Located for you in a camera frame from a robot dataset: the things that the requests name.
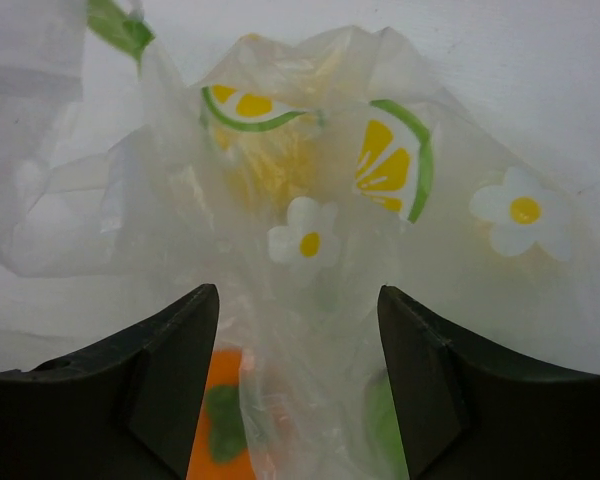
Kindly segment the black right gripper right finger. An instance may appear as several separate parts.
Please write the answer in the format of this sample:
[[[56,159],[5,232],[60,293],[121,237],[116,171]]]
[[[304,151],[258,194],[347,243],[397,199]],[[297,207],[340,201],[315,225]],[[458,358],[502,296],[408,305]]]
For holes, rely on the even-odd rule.
[[[413,479],[600,479],[600,375],[517,353],[380,290],[381,343]]]

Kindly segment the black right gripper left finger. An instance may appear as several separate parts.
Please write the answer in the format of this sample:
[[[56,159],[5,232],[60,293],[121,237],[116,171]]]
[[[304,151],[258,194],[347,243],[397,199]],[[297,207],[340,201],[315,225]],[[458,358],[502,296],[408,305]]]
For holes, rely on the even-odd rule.
[[[0,372],[0,479],[183,479],[219,317],[204,284],[33,370]]]

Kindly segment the orange fake persimmon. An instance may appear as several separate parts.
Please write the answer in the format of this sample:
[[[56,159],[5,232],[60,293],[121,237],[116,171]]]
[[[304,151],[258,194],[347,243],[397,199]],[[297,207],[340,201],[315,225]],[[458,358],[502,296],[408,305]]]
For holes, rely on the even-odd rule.
[[[187,472],[189,479],[255,477],[240,410],[241,360],[237,349],[212,354]]]

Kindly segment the clear printed plastic bag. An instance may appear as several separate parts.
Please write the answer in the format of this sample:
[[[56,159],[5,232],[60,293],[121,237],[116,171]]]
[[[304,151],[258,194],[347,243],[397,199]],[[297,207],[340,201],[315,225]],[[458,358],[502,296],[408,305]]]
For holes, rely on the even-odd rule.
[[[0,372],[212,284],[253,479],[378,479],[385,286],[600,375],[600,43],[570,66],[559,41],[533,107],[481,118],[392,28],[284,43],[338,65],[314,189],[279,214],[237,202],[201,121],[234,44],[187,84],[139,1],[0,1]]]

